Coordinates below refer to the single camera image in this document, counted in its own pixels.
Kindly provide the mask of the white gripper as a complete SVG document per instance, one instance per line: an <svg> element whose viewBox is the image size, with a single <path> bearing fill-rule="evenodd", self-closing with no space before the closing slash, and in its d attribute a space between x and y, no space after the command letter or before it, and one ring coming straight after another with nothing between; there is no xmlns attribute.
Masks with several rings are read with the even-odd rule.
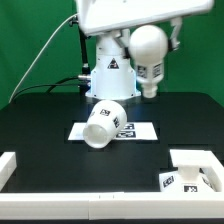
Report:
<svg viewBox="0 0 224 224"><path fill-rule="evenodd" d="M75 0L75 3L82 31L98 35L116 30L114 40L122 57L129 59L130 30L126 28L172 19L168 49L175 51L180 45L181 17L210 11L214 0Z"/></svg>

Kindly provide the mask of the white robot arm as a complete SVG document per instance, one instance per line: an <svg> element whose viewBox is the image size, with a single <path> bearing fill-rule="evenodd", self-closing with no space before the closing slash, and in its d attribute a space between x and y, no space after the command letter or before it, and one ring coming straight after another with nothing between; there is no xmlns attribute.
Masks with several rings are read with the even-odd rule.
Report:
<svg viewBox="0 0 224 224"><path fill-rule="evenodd" d="M206 13L214 0L75 0L79 27L95 36L96 66L89 98L156 96L163 59L178 48L186 16Z"/></svg>

